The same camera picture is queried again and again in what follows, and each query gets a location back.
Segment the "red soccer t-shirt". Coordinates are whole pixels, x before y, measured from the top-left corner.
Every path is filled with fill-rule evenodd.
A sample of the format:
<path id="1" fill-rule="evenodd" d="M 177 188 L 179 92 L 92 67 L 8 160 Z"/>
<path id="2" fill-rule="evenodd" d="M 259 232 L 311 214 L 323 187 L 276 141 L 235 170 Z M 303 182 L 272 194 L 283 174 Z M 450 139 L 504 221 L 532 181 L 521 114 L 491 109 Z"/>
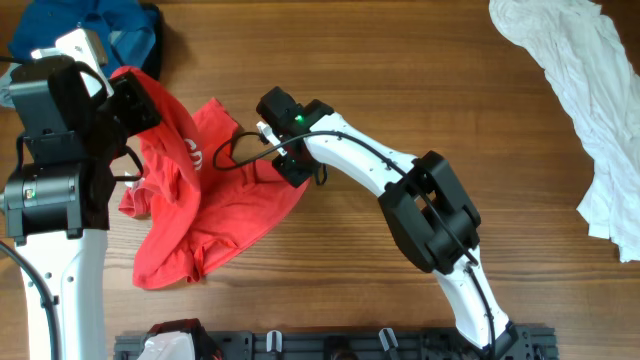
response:
<path id="1" fill-rule="evenodd" d="M 236 167 L 222 144 L 239 125 L 217 99 L 191 114 L 143 71 L 117 72 L 134 75 L 161 115 L 138 136 L 144 173 L 119 204 L 129 217 L 152 220 L 132 282 L 145 290 L 197 282 L 275 228 L 306 188 L 289 185 L 265 160 Z"/>

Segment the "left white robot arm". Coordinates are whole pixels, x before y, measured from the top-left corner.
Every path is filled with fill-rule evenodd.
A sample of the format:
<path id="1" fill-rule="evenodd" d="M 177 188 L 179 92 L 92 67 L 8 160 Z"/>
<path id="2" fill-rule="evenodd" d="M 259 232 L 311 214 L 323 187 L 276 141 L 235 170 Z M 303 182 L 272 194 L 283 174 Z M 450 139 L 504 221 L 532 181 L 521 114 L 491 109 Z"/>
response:
<path id="1" fill-rule="evenodd" d="M 90 90 L 83 78 L 99 80 Z M 112 162 L 133 156 L 129 137 L 158 126 L 161 116 L 125 72 L 99 79 L 67 55 L 32 60 L 11 75 L 23 123 L 18 161 L 1 195 L 6 235 L 1 250 L 20 267 L 32 359 L 107 356 L 103 269 L 109 200 L 119 177 Z"/>

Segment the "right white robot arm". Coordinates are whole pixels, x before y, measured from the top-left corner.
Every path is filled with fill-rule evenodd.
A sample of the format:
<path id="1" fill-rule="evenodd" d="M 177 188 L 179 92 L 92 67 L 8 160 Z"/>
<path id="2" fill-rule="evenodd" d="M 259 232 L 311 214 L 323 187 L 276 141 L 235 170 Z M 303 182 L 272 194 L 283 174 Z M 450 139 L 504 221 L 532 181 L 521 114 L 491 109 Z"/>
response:
<path id="1" fill-rule="evenodd" d="M 297 186 L 328 165 L 369 190 L 402 254 L 436 277 L 463 339 L 487 357 L 507 354 L 516 338 L 484 273 L 481 217 L 443 156 L 396 151 L 329 105 L 301 105 L 279 87 L 260 99 L 256 111 L 260 131 L 279 153 L 274 165 L 289 183 Z"/>

